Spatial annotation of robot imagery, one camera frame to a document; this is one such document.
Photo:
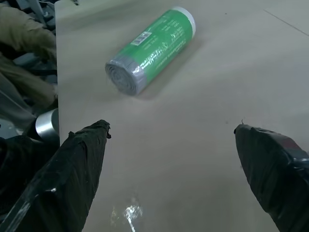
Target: garbage bag roll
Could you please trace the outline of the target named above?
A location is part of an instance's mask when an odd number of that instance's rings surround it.
[[[196,31],[184,8],[165,12],[105,65],[119,91],[139,94],[191,41]]]

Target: green packaging label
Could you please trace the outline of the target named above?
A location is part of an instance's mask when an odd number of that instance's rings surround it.
[[[120,54],[137,62],[149,83],[190,42],[193,33],[188,17],[172,9],[124,47]]]

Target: barcode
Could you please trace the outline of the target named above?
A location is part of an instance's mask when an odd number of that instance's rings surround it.
[[[131,42],[132,45],[140,45],[142,42],[144,42],[145,39],[147,39],[152,33],[148,31],[144,31],[142,34],[140,34],[135,40]]]

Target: white label sticker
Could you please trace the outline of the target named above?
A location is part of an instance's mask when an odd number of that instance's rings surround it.
[[[152,33],[148,31],[144,31],[140,34],[135,40],[131,42],[132,45],[140,45],[145,39],[147,39]]]

